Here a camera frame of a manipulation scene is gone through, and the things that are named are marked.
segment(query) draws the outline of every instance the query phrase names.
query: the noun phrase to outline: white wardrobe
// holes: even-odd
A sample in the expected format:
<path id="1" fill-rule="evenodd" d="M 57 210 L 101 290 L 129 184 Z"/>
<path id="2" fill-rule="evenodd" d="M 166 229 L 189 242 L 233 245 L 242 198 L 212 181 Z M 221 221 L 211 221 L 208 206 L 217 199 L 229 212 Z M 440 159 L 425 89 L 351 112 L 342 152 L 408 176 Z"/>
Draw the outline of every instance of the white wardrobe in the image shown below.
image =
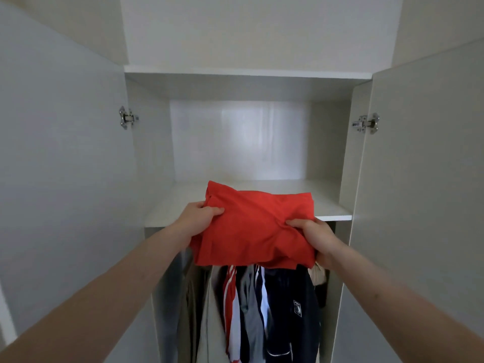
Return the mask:
<path id="1" fill-rule="evenodd" d="M 203 200 L 208 180 L 311 192 L 339 237 L 484 336 L 483 40 L 370 80 L 125 72 L 1 3 L 0 26 L 3 336 Z M 139 117 L 126 130 L 121 106 Z M 160 296 L 183 262 L 109 361 L 173 359 L 159 342 L 177 301 Z M 398 361 L 336 275 L 322 320 L 322 362 Z"/>

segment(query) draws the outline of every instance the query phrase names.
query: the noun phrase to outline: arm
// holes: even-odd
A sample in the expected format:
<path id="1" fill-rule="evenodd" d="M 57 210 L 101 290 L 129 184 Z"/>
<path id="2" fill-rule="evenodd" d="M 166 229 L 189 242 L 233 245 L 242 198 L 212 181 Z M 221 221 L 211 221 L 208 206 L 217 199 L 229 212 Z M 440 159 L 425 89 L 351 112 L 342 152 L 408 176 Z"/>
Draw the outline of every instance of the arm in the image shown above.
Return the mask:
<path id="1" fill-rule="evenodd" d="M 173 258 L 224 211 L 202 205 L 188 204 L 175 223 L 144 240 L 25 331 L 0 353 L 0 363 L 104 361 Z"/>
<path id="2" fill-rule="evenodd" d="M 403 362 L 482 361 L 484 340 L 342 243 L 326 223 L 287 223 L 303 230 L 318 263 L 338 274 Z"/>

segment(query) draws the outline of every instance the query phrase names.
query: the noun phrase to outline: wardrobe door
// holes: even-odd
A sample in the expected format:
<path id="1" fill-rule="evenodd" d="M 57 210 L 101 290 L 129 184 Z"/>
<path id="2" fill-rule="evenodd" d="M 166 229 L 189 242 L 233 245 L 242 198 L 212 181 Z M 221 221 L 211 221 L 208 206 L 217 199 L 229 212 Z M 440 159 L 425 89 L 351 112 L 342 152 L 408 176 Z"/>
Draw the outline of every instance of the wardrobe door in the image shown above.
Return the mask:
<path id="1" fill-rule="evenodd" d="M 0 41 L 0 326 L 9 343 L 143 232 L 133 139 L 119 124 L 123 68 L 1 2 Z M 147 305 L 107 361 L 156 360 Z"/>
<path id="2" fill-rule="evenodd" d="M 484 40 L 373 77 L 350 245 L 484 336 Z M 334 362 L 397 362 L 343 289 Z"/>

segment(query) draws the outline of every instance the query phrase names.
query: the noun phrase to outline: metal hinge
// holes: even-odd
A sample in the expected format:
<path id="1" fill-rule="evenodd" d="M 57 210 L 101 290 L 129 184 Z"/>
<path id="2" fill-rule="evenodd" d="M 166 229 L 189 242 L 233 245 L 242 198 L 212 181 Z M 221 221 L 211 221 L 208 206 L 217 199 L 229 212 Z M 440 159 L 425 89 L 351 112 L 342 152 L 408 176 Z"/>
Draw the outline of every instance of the metal hinge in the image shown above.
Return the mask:
<path id="1" fill-rule="evenodd" d="M 369 129 L 370 134 L 373 135 L 378 131 L 378 121 L 380 121 L 378 113 L 372 114 L 371 119 L 368 119 L 367 115 L 361 115 L 358 121 L 352 122 L 351 126 L 356 127 L 360 133 L 365 133 L 366 129 Z"/>
<path id="2" fill-rule="evenodd" d="M 121 106 L 119 109 L 119 115 L 121 116 L 121 127 L 125 130 L 128 129 L 128 123 L 131 123 L 131 126 L 133 126 L 136 121 L 139 121 L 139 117 L 134 115 L 131 109 L 128 109 L 128 112 L 126 112 L 124 106 Z"/>

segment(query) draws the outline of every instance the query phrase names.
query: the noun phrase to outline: forearm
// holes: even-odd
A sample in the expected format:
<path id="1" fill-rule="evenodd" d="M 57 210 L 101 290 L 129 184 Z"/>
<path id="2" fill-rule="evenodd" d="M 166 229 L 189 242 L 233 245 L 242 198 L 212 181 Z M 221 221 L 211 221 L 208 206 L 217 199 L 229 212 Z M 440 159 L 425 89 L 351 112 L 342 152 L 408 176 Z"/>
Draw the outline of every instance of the forearm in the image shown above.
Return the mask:
<path id="1" fill-rule="evenodd" d="M 403 362 L 475 362 L 484 357 L 481 338 L 355 250 L 341 246 L 332 258 L 336 273 Z"/>
<path id="2" fill-rule="evenodd" d="M 0 362 L 104 361 L 180 251 L 179 237 L 167 227 L 144 240 L 22 334 Z"/>

